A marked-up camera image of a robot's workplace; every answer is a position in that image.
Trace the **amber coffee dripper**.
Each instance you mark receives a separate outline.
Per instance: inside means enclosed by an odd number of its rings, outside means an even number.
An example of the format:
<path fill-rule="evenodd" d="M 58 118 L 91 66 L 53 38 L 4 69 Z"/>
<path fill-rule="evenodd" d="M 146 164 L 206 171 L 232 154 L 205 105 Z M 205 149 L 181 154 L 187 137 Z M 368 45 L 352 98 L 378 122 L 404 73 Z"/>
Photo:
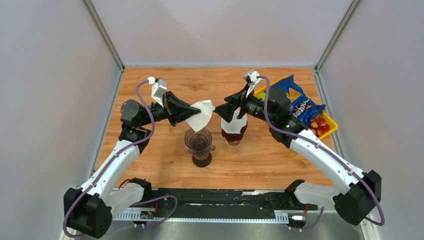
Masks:
<path fill-rule="evenodd" d="M 241 128 L 240 133 L 227 133 L 223 129 L 221 130 L 221 135 L 225 138 L 225 140 L 242 140 L 244 133 L 246 129 L 248 128 L 247 125 Z"/>

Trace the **grey smoky coffee dripper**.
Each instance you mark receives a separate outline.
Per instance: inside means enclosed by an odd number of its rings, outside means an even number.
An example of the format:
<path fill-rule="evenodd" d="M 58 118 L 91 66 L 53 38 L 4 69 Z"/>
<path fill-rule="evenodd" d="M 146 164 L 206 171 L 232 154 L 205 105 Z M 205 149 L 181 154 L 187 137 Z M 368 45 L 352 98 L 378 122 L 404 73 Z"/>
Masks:
<path fill-rule="evenodd" d="M 185 133 L 184 144 L 191 156 L 196 156 L 198 159 L 216 149 L 216 146 L 213 144 L 212 134 L 206 128 L 198 132 L 190 128 Z"/>

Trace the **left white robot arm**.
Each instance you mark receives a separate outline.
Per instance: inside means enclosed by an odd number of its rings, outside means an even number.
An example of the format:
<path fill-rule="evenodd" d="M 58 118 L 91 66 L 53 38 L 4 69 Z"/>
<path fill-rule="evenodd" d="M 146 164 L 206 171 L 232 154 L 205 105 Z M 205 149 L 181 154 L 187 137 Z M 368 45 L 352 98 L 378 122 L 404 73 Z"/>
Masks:
<path fill-rule="evenodd" d="M 76 235 L 69 233 L 68 228 L 99 239 L 106 234 L 113 218 L 126 208 L 135 203 L 140 207 L 149 206 L 153 201 L 151 183 L 140 178 L 131 179 L 124 188 L 113 192 L 115 184 L 141 155 L 154 133 L 144 126 L 162 120 L 169 120 L 172 126 L 176 126 L 202 111 L 167 91 L 160 102 L 151 105 L 144 100 L 127 100 L 121 105 L 120 112 L 121 133 L 108 158 L 85 183 L 78 188 L 69 188 L 63 196 L 62 228 L 70 238 L 76 238 Z"/>

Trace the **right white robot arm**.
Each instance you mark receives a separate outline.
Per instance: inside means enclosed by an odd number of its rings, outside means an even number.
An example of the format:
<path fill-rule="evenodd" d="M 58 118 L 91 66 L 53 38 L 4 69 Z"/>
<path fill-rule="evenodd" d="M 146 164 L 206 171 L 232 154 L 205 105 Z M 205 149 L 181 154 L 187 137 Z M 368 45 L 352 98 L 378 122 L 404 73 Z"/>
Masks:
<path fill-rule="evenodd" d="M 334 184 L 334 187 L 316 185 L 297 180 L 289 186 L 286 204 L 298 209 L 312 204 L 335 210 L 351 225 L 357 226 L 368 214 L 381 211 L 382 178 L 374 170 L 369 172 L 344 160 L 326 146 L 302 121 L 290 112 L 290 100 L 281 88 L 272 88 L 267 100 L 260 100 L 246 89 L 227 96 L 225 103 L 215 108 L 227 123 L 251 115 L 269 120 L 272 137 L 288 149 L 309 160 Z"/>

